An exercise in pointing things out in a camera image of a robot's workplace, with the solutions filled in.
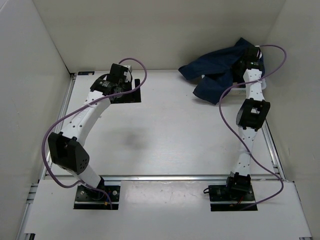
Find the dark blue denim trousers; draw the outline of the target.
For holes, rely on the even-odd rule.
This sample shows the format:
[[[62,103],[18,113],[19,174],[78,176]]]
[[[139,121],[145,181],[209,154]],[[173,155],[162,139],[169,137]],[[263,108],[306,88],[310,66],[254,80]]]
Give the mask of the dark blue denim trousers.
[[[242,77],[233,73],[232,67],[251,45],[241,37],[234,46],[202,55],[181,66],[178,71],[187,81],[201,78],[193,94],[201,100],[216,105],[227,88],[233,83],[244,81]]]

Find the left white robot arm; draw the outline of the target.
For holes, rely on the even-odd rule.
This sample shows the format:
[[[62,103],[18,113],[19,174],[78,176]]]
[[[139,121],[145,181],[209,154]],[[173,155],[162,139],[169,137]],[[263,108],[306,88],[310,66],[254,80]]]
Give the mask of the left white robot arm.
[[[89,165],[90,156],[84,149],[91,129],[101,114],[114,100],[123,98],[117,95],[97,101],[102,97],[132,90],[132,69],[128,65],[121,67],[124,72],[112,70],[100,76],[90,87],[83,106],[59,133],[48,136],[48,146],[52,162],[71,173],[77,180],[88,186],[87,194],[93,200],[100,200],[105,194],[102,178]]]

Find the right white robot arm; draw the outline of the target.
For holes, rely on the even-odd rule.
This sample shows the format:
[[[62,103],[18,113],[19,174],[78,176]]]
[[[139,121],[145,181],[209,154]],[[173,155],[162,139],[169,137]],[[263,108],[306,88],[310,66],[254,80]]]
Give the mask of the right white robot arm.
[[[262,127],[271,104],[263,96],[263,65],[256,60],[246,60],[241,66],[246,83],[246,99],[236,116],[238,134],[242,142],[235,167],[227,178],[224,193],[230,200],[243,199],[251,187],[251,156],[254,140]]]

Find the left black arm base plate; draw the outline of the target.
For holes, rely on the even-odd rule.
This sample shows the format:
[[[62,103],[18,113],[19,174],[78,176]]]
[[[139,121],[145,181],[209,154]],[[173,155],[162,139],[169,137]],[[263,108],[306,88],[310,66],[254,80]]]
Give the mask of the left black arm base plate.
[[[75,210],[118,210],[121,186],[105,185],[104,191],[110,197],[111,204],[102,192],[93,192],[83,185],[78,185],[73,208]]]

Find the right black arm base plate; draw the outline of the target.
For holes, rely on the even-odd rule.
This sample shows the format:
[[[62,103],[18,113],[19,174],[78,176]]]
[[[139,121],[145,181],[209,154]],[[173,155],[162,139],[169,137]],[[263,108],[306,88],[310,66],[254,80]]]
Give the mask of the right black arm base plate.
[[[230,193],[226,185],[209,185],[203,190],[209,196],[211,212],[257,211],[255,194],[250,186],[246,193]]]

